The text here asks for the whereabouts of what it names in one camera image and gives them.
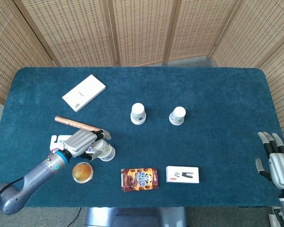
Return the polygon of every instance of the white booklet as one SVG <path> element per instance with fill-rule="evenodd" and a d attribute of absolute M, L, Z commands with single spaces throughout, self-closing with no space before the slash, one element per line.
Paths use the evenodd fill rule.
<path fill-rule="evenodd" d="M 90 75 L 62 98 L 74 111 L 78 112 L 105 88 L 101 81 Z"/>

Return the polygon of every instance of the black cable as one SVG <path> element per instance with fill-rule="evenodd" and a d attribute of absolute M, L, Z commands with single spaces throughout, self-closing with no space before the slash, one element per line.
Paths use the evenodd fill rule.
<path fill-rule="evenodd" d="M 79 217 L 79 214 L 80 214 L 80 212 L 81 212 L 81 209 L 82 209 L 82 207 L 80 207 L 79 212 L 78 212 L 76 218 L 75 218 L 67 227 L 71 226 L 71 224 L 74 223 L 75 220 Z"/>
<path fill-rule="evenodd" d="M 21 177 L 21 178 L 15 180 L 15 181 L 13 181 L 13 182 L 7 184 L 6 186 L 4 186 L 4 187 L 0 190 L 0 194 L 1 194 L 5 189 L 7 189 L 8 187 L 10 187 L 12 184 L 14 184 L 14 183 L 16 183 L 16 182 L 18 182 L 18 181 L 21 181 L 21 180 L 23 180 L 23 177 Z"/>

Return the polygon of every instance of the white box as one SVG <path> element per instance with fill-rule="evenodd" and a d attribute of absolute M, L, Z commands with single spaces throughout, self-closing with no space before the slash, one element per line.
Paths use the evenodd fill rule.
<path fill-rule="evenodd" d="M 74 111 L 78 112 L 105 88 L 101 81 L 90 75 L 62 98 Z"/>
<path fill-rule="evenodd" d="M 166 167 L 166 182 L 199 183 L 199 168 L 185 166 Z"/>

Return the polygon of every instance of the plastic container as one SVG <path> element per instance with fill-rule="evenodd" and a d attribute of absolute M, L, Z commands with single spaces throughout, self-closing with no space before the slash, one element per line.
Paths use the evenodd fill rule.
<path fill-rule="evenodd" d="M 80 162 L 72 169 L 72 177 L 77 183 L 86 183 L 93 178 L 93 168 L 87 162 Z"/>

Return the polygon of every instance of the wicker panel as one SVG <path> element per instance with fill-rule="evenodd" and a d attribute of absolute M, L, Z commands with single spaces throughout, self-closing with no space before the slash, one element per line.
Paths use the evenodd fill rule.
<path fill-rule="evenodd" d="M 213 54 L 219 66 L 255 67 L 284 41 L 284 0 L 244 0 Z"/>
<path fill-rule="evenodd" d="M 208 54 L 235 0 L 182 0 L 170 58 Z"/>
<path fill-rule="evenodd" d="M 163 60 L 173 1 L 114 0 L 122 66 Z"/>
<path fill-rule="evenodd" d="M 53 66 L 53 63 L 31 35 L 27 24 L 19 19 L 17 8 L 12 9 L 0 0 L 0 103 L 4 103 L 15 72 L 25 66 Z"/>
<path fill-rule="evenodd" d="M 22 0 L 62 66 L 113 66 L 101 0 Z"/>
<path fill-rule="evenodd" d="M 269 83 L 280 125 L 284 128 L 284 49 L 263 68 L 263 71 Z"/>

